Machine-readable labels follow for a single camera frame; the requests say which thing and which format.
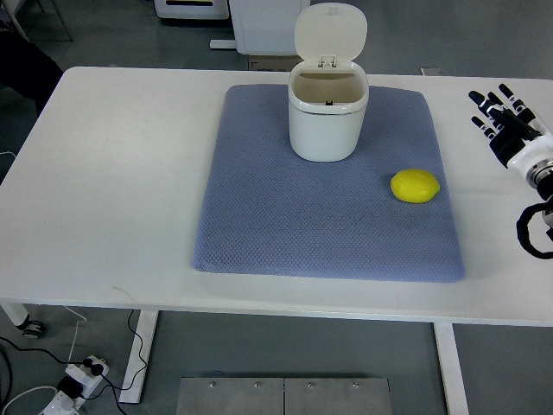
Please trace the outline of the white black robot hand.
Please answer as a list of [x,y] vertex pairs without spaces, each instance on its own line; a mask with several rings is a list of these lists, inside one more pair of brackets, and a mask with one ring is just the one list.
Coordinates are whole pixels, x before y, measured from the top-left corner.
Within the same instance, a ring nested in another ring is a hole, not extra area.
[[500,84],[499,91],[468,93],[481,114],[471,121],[499,163],[524,176],[531,163],[552,158],[552,130],[509,86]]

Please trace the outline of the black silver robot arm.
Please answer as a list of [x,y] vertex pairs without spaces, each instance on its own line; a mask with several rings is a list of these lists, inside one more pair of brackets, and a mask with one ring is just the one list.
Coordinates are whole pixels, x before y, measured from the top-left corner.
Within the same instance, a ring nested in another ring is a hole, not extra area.
[[552,197],[552,158],[536,161],[528,166],[524,173],[526,182],[534,188],[542,200]]

